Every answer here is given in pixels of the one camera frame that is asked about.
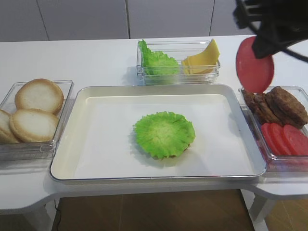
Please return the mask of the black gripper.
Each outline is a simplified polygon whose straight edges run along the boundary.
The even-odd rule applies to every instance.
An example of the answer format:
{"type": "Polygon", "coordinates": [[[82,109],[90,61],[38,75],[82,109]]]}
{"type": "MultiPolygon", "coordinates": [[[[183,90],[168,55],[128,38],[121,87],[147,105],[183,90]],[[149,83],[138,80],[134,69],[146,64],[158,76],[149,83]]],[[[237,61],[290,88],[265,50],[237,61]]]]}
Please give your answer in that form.
{"type": "Polygon", "coordinates": [[[249,28],[256,35],[252,45],[256,58],[281,51],[296,59],[307,58],[289,48],[308,39],[306,0],[237,0],[235,3],[237,27],[249,28]]]}

